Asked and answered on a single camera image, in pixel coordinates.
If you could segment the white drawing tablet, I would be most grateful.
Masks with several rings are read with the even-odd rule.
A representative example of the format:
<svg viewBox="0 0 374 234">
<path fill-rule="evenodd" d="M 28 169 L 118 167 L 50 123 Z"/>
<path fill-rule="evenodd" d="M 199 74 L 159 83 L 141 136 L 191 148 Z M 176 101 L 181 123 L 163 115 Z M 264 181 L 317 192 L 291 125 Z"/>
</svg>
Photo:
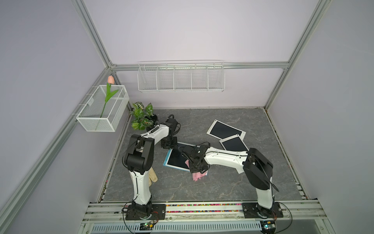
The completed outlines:
<svg viewBox="0 0 374 234">
<path fill-rule="evenodd" d="M 224 139 L 234 135 L 239 135 L 241 139 L 244 139 L 246 132 L 221 121 L 214 120 L 212 125 L 209 127 L 207 134 L 217 139 Z"/>
<path fill-rule="evenodd" d="M 230 136 L 220 141 L 226 151 L 231 153 L 220 153 L 219 165 L 234 168 L 238 174 L 244 173 L 243 163 L 248 157 L 248 148 L 238 136 Z"/>
</svg>

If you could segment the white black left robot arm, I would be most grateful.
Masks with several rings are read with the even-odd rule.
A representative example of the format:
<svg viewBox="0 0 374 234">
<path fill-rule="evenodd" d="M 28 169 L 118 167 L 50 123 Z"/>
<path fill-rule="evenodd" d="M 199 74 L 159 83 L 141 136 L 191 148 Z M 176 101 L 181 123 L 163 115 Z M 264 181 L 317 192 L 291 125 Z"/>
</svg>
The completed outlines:
<svg viewBox="0 0 374 234">
<path fill-rule="evenodd" d="M 171 114 L 165 122 L 156 125 L 150 131 L 130 137 L 122 163 L 130 173 L 134 188 L 130 211 L 141 219 L 150 218 L 153 213 L 149 174 L 153 166 L 155 145 L 160 142 L 164 149 L 177 147 L 175 135 L 180 130 L 178 124 L 179 122 Z"/>
</svg>

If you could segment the pink microfiber cloth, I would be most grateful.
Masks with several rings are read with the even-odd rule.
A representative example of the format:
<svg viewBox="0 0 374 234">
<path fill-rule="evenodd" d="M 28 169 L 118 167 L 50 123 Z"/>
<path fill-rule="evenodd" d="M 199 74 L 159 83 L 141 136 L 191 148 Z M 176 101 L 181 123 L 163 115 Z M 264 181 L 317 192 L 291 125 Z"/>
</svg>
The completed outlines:
<svg viewBox="0 0 374 234">
<path fill-rule="evenodd" d="M 189 163 L 189 160 L 186 160 L 185 161 L 185 164 L 186 166 L 190 169 L 190 163 Z M 197 173 L 192 173 L 192 179 L 193 181 L 198 181 L 199 179 L 207 176 L 208 174 L 208 171 L 204 172 L 204 173 L 200 173 L 200 172 L 197 172 Z"/>
</svg>

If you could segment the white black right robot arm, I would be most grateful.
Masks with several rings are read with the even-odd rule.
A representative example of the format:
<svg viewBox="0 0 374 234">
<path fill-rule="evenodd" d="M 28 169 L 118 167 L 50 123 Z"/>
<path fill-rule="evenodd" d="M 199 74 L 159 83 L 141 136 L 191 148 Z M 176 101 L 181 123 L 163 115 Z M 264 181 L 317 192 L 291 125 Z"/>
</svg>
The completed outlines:
<svg viewBox="0 0 374 234">
<path fill-rule="evenodd" d="M 244 173 L 256 189 L 257 201 L 243 203 L 245 218 L 277 219 L 283 217 L 281 206 L 275 202 L 273 190 L 273 164 L 257 149 L 247 151 L 220 150 L 207 145 L 183 146 L 181 155 L 188 160 L 191 173 L 205 173 L 211 165 L 221 165 Z"/>
</svg>

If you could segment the large blue drawing tablet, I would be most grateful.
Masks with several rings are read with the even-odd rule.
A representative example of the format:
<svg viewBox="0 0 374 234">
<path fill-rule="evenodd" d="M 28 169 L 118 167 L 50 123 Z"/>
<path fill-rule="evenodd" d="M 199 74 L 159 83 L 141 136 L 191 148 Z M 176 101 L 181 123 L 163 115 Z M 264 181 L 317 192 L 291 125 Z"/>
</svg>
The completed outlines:
<svg viewBox="0 0 374 234">
<path fill-rule="evenodd" d="M 184 158 L 182 155 L 182 149 L 185 146 L 193 146 L 193 145 L 183 143 L 183 142 L 178 142 L 176 147 L 174 147 L 173 149 L 169 149 L 163 165 L 166 167 L 173 168 L 173 169 L 178 169 L 178 170 L 189 172 L 190 169 L 185 163 L 187 159 Z"/>
</svg>

